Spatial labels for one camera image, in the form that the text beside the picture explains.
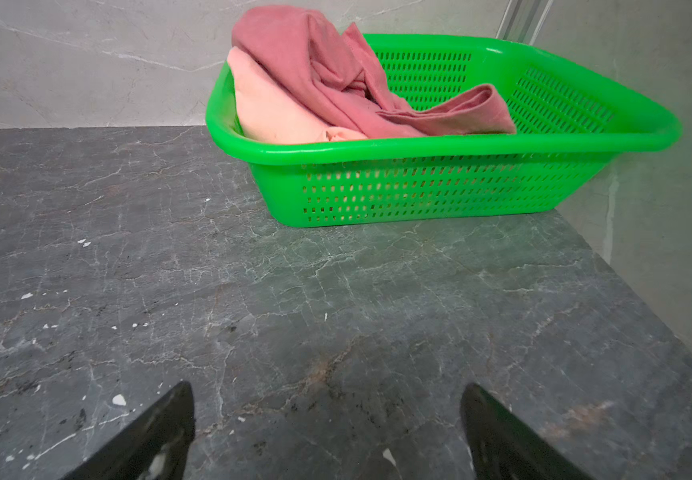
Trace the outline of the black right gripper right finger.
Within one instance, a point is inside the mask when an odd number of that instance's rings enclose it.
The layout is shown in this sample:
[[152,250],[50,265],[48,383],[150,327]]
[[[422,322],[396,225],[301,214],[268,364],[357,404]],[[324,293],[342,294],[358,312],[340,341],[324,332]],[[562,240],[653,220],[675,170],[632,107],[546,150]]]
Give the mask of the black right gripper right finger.
[[588,479],[484,387],[466,386],[460,414],[478,479]]

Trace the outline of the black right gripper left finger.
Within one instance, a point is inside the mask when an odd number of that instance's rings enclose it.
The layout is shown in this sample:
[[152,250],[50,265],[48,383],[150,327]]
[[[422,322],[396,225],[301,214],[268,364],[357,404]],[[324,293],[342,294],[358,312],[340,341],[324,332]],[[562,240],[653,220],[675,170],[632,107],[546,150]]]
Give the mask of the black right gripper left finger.
[[193,389],[181,381],[64,477],[181,480],[195,433]]

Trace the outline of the pink-red t-shirt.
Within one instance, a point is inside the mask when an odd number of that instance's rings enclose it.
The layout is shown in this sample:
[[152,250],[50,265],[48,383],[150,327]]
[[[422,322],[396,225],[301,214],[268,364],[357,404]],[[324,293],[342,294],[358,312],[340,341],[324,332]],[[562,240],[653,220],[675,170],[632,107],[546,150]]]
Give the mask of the pink-red t-shirt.
[[516,131],[506,102],[488,84],[426,112],[412,109],[390,91],[386,73],[358,27],[339,33],[316,10],[253,8],[233,27],[234,47],[321,120],[356,130],[366,139]]

